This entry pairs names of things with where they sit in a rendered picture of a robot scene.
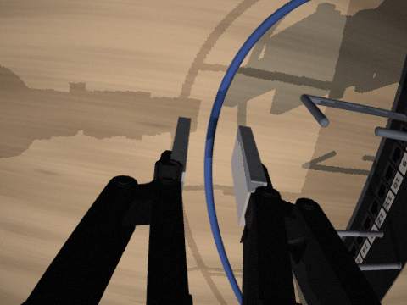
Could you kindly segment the black patch panel rack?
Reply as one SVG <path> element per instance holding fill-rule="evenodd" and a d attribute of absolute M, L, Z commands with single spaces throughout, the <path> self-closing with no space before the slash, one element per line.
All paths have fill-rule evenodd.
<path fill-rule="evenodd" d="M 348 226 L 336 230 L 381 301 L 407 262 L 407 54 L 391 111 L 307 94 L 300 100 L 322 127 L 329 119 L 316 105 L 388 118 L 375 128 L 382 140 Z"/>

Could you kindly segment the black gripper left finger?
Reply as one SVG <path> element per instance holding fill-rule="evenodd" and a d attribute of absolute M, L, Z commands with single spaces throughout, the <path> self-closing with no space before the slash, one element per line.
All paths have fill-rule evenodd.
<path fill-rule="evenodd" d="M 190 126 L 190 118 L 178 118 L 172 151 L 161 153 L 153 181 L 109 181 L 20 305 L 98 305 L 136 225 L 150 225 L 146 305 L 193 305 L 181 194 Z"/>

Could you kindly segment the dark blue cable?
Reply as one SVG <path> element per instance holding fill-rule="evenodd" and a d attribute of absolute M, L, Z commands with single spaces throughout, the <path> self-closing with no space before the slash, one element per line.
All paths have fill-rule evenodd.
<path fill-rule="evenodd" d="M 301 6 L 304 3 L 307 3 L 310 0 L 291 0 L 272 15 L 270 15 L 244 42 L 240 50 L 237 52 L 237 55 L 232 60 L 226 74 L 220 84 L 220 88 L 215 97 L 214 105 L 212 107 L 211 115 L 209 118 L 209 125 L 207 130 L 206 142 L 205 142 L 205 151 L 204 151 L 204 187 L 205 187 L 205 196 L 207 209 L 209 214 L 209 222 L 213 237 L 215 240 L 215 245 L 220 256 L 220 261 L 222 262 L 223 268 L 226 272 L 226 276 L 231 284 L 231 288 L 234 291 L 237 300 L 240 305 L 242 305 L 242 292 L 238 286 L 236 278 L 232 272 L 231 265 L 226 256 L 226 250 L 223 245 L 223 241 L 220 235 L 220 229 L 215 212 L 215 200 L 213 193 L 213 178 L 212 178 L 212 165 L 213 165 L 213 151 L 214 151 L 214 142 L 215 142 L 215 132 L 220 116 L 220 111 L 222 104 L 226 97 L 226 93 L 231 84 L 231 81 L 236 74 L 239 66 L 254 46 L 254 44 L 283 16 L 293 11 L 295 8 Z"/>

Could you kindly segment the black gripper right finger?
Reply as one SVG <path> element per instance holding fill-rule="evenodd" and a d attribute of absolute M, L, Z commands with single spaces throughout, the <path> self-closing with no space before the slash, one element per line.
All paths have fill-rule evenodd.
<path fill-rule="evenodd" d="M 238 126 L 231 172 L 244 226 L 242 305 L 302 305 L 293 273 L 307 305 L 381 305 L 320 205 L 286 202 L 273 188 L 251 127 Z"/>

